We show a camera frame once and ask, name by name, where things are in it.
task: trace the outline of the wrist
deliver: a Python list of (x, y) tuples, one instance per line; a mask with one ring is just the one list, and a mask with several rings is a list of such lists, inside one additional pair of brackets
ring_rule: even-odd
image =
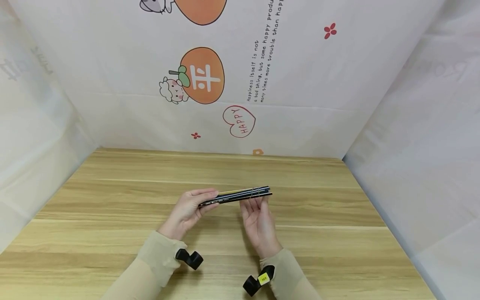
[(185, 232), (180, 228), (179, 224), (167, 220), (157, 229), (157, 232), (171, 240), (182, 240)]
[(277, 255), (282, 251), (283, 247), (277, 239), (263, 243), (257, 249), (258, 256), (260, 259), (269, 258)]

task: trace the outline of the wall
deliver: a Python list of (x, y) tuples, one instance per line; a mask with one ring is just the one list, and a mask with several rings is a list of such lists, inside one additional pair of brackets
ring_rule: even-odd
[(345, 162), (437, 298), (480, 299), (480, 2), (445, 5)]
[(443, 0), (11, 3), (102, 146), (342, 158)]
[(1, 253), (96, 144), (5, 0), (0, 91)]

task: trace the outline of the heart outline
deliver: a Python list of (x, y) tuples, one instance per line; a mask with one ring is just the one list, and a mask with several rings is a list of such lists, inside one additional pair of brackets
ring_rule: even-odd
[[(250, 129), (250, 132), (249, 132), (247, 135), (245, 135), (245, 136), (236, 136), (236, 135), (233, 135), (233, 134), (232, 134), (232, 128), (233, 128), (233, 126), (236, 125), (236, 124), (229, 123), (227, 120), (225, 120), (225, 112), (226, 112), (229, 108), (232, 108), (232, 107), (241, 108), (241, 109), (247, 111), (247, 112), (253, 117), (253, 125), (252, 125), (252, 128)], [(227, 107), (227, 108), (223, 111), (222, 118), (223, 118), (223, 121), (224, 121), (225, 123), (227, 123), (228, 125), (230, 125), (230, 135), (233, 136), (233, 137), (239, 138), (239, 139), (243, 139), (243, 138), (249, 136), (250, 133), (252, 133), (253, 129), (255, 128), (255, 123), (257, 122), (257, 118), (256, 118), (248, 109), (246, 109), (245, 107), (240, 106), (240, 105), (230, 105), (229, 107)]]

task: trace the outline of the wooden table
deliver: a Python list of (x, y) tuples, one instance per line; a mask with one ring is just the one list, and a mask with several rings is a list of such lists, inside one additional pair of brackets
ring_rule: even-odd
[[(324, 300), (435, 299), (338, 159), (99, 149), (0, 255), (0, 299), (99, 299), (186, 190), (270, 185), (278, 236)], [(159, 299), (249, 299), (258, 257), (238, 203), (185, 238), (184, 264)], [(274, 299), (263, 288), (255, 299)]]

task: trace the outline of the finger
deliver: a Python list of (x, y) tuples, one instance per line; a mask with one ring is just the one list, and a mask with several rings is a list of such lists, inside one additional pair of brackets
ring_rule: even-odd
[(210, 204), (210, 205), (207, 205), (207, 206), (200, 207), (200, 209), (199, 209), (200, 214), (202, 216), (204, 216), (206, 213), (208, 213), (209, 211), (217, 208), (219, 205), (220, 205), (220, 203), (213, 203), (213, 204)]
[(190, 201), (192, 201), (194, 204), (199, 205), (202, 202), (205, 202), (207, 200), (212, 200), (213, 198), (217, 197), (218, 192), (213, 191), (213, 192), (206, 192), (197, 196), (193, 196)]
[(243, 221), (245, 221), (250, 216), (247, 210), (247, 206), (245, 205), (245, 200), (240, 201), (240, 210)]
[(268, 209), (268, 200), (267, 201), (262, 201), (260, 206), (261, 206), (260, 210), (262, 211), (262, 213), (268, 214), (270, 212), (270, 210)]
[(206, 192), (214, 192), (214, 191), (216, 191), (214, 188), (208, 188), (208, 189), (188, 191), (187, 194), (189, 196), (197, 196), (197, 195), (200, 195), (200, 194), (205, 194)]
[(256, 198), (251, 198), (249, 199), (250, 201), (250, 205), (252, 206), (253, 208), (253, 211), (257, 211), (260, 209), (260, 206), (258, 206), (258, 203), (257, 203), (257, 199)]
[(245, 207), (247, 208), (247, 211), (248, 211), (248, 214), (250, 215), (251, 213), (253, 213), (253, 208), (252, 208), (252, 205), (250, 204), (250, 199), (246, 199), (246, 200), (243, 200), (244, 203), (245, 203)]
[(262, 206), (262, 197), (255, 198), (255, 201), (257, 202), (258, 209), (261, 208)]

